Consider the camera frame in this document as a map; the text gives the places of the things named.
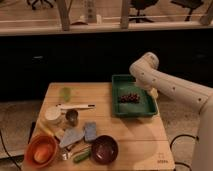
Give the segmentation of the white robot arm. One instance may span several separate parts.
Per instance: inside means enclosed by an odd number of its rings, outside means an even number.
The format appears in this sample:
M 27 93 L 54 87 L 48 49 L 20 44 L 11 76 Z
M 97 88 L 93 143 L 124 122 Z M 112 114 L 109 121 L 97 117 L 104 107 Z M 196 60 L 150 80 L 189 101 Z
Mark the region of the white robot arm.
M 158 57 L 147 52 L 131 64 L 129 72 L 142 89 L 155 88 L 200 115 L 191 168 L 213 171 L 213 88 L 160 72 L 158 65 Z

